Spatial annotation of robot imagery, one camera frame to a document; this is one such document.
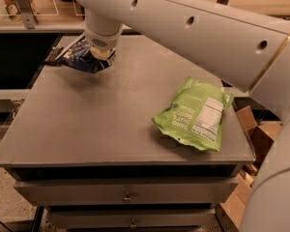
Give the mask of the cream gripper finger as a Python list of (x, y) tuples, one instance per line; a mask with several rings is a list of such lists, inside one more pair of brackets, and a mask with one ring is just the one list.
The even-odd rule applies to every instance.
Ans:
[(103, 61), (110, 60), (115, 57), (114, 49), (102, 50), (102, 49), (98, 49), (92, 46), (90, 48), (90, 52), (96, 59), (103, 60)]

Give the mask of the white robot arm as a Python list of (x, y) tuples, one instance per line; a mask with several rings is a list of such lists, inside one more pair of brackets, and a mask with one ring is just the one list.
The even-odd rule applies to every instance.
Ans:
[(290, 21), (203, 0), (76, 0), (90, 44), (109, 49), (127, 25), (228, 84), (282, 122), (239, 232), (290, 232)]

